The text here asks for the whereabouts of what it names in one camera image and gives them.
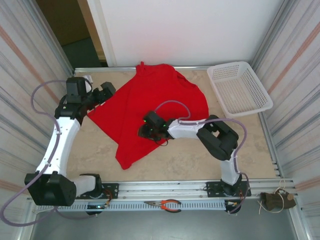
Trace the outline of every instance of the basket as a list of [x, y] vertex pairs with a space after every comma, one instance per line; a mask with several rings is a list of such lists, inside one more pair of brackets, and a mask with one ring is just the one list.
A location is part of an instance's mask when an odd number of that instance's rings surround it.
[[233, 119], [272, 108], [270, 96], [247, 62], [211, 66], [207, 73], [226, 118]]

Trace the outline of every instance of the red shirt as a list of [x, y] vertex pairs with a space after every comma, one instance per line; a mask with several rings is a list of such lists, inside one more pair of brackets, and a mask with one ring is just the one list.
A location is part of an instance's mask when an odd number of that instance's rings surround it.
[[[170, 65], [149, 66], [143, 62], [136, 66], [136, 75], [129, 82], [88, 114], [102, 131], [118, 143], [115, 157], [124, 170], [164, 142], [156, 144], [153, 140], [140, 137], [138, 129], [144, 124], [143, 117], [167, 100], [185, 104], [191, 112], [189, 120], [209, 116], [206, 98], [197, 85], [190, 83]], [[187, 110], [174, 102], [164, 104], [156, 113], [166, 121], [188, 116]]]

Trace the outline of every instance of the brown floor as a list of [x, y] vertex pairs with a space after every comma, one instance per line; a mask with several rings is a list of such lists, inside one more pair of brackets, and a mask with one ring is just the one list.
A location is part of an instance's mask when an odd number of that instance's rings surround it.
[[[181, 71], [204, 93], [210, 114], [224, 117], [206, 71]], [[89, 73], [93, 86], [112, 82], [119, 89], [134, 75], [130, 72]], [[238, 153], [238, 165], [250, 178], [275, 178], [275, 171], [257, 114], [238, 118], [248, 130], [248, 137]], [[243, 137], [236, 123], [228, 123]], [[122, 170], [115, 155], [118, 145], [89, 118], [85, 118], [70, 153], [67, 174], [75, 178], [83, 173], [98, 173], [103, 181], [170, 181], [220, 179], [220, 162], [213, 158], [197, 139], [171, 140], [166, 147], [158, 147], [129, 169]]]

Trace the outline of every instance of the pliers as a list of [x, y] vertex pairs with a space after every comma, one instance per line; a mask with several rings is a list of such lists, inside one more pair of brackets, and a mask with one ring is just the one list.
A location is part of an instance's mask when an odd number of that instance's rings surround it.
[[145, 201], [144, 203], [149, 204], [151, 206], [155, 206], [155, 207], [161, 207], [161, 209], [166, 210], [167, 212], [173, 213], [173, 214], [181, 212], [181, 209], [170, 209], [165, 206], [165, 204], [168, 204], [168, 203], [181, 205], [180, 201], [174, 200], [174, 199], [168, 199], [168, 200], [162, 200], [162, 201]]

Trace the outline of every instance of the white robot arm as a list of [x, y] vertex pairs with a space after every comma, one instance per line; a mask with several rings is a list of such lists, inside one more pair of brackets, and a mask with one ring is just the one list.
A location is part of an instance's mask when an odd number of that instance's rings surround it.
[[[28, 173], [24, 179], [27, 185], [46, 165], [45, 172], [32, 184], [28, 191], [35, 204], [47, 206], [71, 206], [76, 197], [89, 192], [92, 197], [98, 197], [102, 192], [100, 176], [94, 173], [82, 174], [77, 179], [67, 178], [67, 162], [73, 141], [78, 133], [83, 118], [88, 110], [103, 104], [115, 93], [110, 82], [101, 85], [102, 90], [92, 89], [84, 77], [71, 77], [66, 81], [67, 94], [55, 110], [54, 117], [59, 129], [54, 126], [46, 153], [35, 173]], [[53, 158], [48, 163], [54, 145], [60, 136]]]
[[143, 120], [145, 124], [138, 131], [138, 135], [143, 138], [156, 142], [161, 139], [199, 139], [209, 153], [220, 160], [221, 183], [225, 195], [233, 196], [239, 190], [242, 175], [235, 166], [237, 159], [234, 156], [239, 136], [223, 121], [217, 121], [217, 116], [210, 115], [207, 119], [196, 121], [165, 121], [154, 111], [150, 111]]

